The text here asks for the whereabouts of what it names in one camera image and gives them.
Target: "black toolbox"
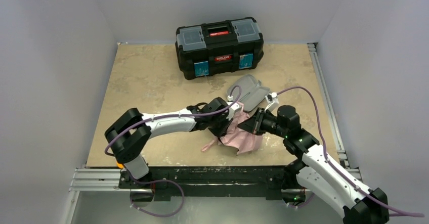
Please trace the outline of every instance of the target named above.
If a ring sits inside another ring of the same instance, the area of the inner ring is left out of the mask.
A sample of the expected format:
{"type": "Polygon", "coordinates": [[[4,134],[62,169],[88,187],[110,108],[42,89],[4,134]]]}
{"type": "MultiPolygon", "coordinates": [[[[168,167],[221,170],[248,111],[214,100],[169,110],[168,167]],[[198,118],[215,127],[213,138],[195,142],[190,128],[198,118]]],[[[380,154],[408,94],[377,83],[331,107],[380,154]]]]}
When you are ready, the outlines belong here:
{"type": "Polygon", "coordinates": [[[264,39],[252,17],[180,27],[176,39],[179,68],[188,80],[254,69],[264,55],[264,39]]]}

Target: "toolbox lid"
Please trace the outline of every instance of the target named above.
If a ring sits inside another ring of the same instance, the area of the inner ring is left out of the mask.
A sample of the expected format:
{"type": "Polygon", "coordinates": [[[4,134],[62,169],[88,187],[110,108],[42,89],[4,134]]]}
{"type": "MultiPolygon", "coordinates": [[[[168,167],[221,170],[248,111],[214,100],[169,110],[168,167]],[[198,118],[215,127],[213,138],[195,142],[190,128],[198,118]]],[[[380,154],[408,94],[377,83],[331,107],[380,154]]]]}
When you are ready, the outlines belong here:
{"type": "Polygon", "coordinates": [[[234,27],[235,33],[237,34],[238,42],[247,42],[260,39],[259,26],[252,19],[242,19],[231,21],[234,27]]]}
{"type": "Polygon", "coordinates": [[[183,46],[183,51],[206,48],[201,26],[181,28],[179,32],[180,33],[176,35],[177,46],[183,46]]]}

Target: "marble-pattern surface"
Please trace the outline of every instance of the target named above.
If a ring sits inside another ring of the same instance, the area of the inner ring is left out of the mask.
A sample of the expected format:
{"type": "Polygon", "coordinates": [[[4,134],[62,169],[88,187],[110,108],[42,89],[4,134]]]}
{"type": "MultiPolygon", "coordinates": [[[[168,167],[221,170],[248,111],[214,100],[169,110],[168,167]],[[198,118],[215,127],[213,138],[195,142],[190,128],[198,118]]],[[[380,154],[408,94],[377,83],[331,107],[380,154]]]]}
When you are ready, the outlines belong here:
{"type": "MultiPolygon", "coordinates": [[[[266,44],[264,52],[255,70],[186,80],[178,68],[174,45],[119,45],[87,166],[116,166],[115,159],[104,154],[107,145],[104,131],[127,109],[136,107],[141,113],[166,113],[209,102],[215,97],[225,99],[227,88],[246,74],[252,74],[273,92],[294,85],[310,90],[321,113],[328,152],[337,158],[307,45],[266,44]]],[[[279,96],[279,100],[281,105],[295,106],[303,127],[320,139],[315,110],[305,91],[294,89],[279,96]]],[[[208,130],[171,133],[149,140],[142,154],[152,166],[286,165],[295,159],[286,151],[281,138],[269,134],[264,135],[258,151],[239,156],[235,148],[226,146],[213,146],[201,152],[212,139],[208,130]]]]}

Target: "pink fabric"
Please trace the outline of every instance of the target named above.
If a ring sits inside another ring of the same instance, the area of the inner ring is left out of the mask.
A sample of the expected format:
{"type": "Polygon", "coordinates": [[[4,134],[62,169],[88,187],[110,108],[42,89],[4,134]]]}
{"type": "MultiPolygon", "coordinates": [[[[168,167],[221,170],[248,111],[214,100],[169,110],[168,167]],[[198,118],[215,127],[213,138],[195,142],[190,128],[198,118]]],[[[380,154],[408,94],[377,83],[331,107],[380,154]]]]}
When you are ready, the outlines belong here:
{"type": "Polygon", "coordinates": [[[217,138],[214,139],[201,149],[202,152],[209,149],[214,143],[237,148],[237,155],[245,152],[256,151],[261,147],[262,136],[253,135],[237,127],[239,123],[250,118],[249,114],[243,111],[243,105],[240,105],[241,111],[235,113],[232,122],[227,129],[226,135],[221,137],[221,142],[219,142],[217,138]]]}

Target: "white backdrop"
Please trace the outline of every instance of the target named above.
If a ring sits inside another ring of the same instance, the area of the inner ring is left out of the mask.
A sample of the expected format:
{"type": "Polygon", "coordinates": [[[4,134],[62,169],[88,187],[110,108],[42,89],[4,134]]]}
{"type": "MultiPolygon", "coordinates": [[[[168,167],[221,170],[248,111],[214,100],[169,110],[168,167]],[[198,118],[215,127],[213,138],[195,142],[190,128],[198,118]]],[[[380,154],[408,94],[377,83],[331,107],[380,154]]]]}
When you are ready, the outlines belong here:
{"type": "Polygon", "coordinates": [[[0,223],[58,224],[115,53],[95,0],[0,0],[0,223]]]}
{"type": "Polygon", "coordinates": [[[342,0],[97,0],[118,41],[174,42],[180,26],[254,16],[268,42],[316,42],[342,0]]]}
{"type": "Polygon", "coordinates": [[[429,0],[344,0],[317,46],[350,160],[393,206],[426,215],[428,8],[429,0]]]}

